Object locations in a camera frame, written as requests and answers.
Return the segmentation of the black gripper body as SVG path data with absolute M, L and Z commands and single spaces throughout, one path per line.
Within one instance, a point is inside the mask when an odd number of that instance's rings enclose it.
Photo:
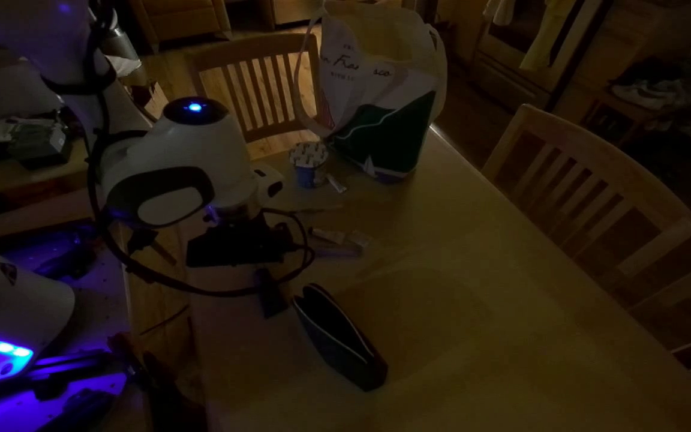
M 189 267 L 241 267 L 280 261 L 295 249 L 285 222 L 271 228 L 264 216 L 220 220 L 187 243 Z

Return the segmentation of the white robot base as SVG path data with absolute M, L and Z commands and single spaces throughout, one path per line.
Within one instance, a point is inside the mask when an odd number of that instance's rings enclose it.
M 0 378 L 9 378 L 49 347 L 74 311 L 74 292 L 0 257 Z

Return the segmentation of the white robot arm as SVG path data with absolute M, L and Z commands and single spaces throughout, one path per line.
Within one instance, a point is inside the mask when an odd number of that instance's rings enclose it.
M 43 14 L 52 23 L 43 82 L 90 132 L 90 173 L 106 220 L 157 231 L 211 214 L 187 243 L 189 267 L 280 261 L 295 249 L 291 231 L 264 218 L 246 140 L 225 105 L 176 99 L 151 123 L 100 56 L 114 22 L 106 0 L 49 0 Z

